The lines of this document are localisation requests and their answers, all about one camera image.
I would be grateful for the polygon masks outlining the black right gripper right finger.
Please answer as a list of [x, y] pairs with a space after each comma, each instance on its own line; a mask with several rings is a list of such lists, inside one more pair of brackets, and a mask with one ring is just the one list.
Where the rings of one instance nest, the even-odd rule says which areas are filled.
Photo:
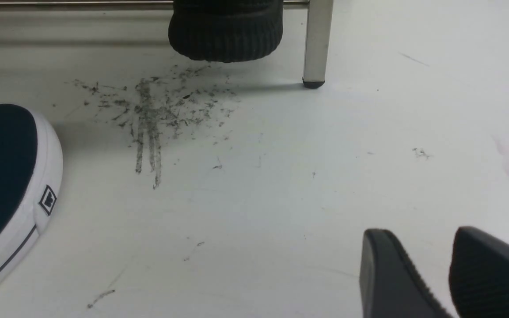
[[459, 227], [448, 283], [461, 318], [509, 318], [509, 244], [476, 227]]

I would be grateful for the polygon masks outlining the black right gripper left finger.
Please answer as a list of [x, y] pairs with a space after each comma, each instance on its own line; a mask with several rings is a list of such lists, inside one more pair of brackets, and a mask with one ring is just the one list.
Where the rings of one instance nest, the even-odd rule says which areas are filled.
[[450, 318], [433, 296], [398, 238], [366, 229], [362, 238], [360, 296], [364, 318]]

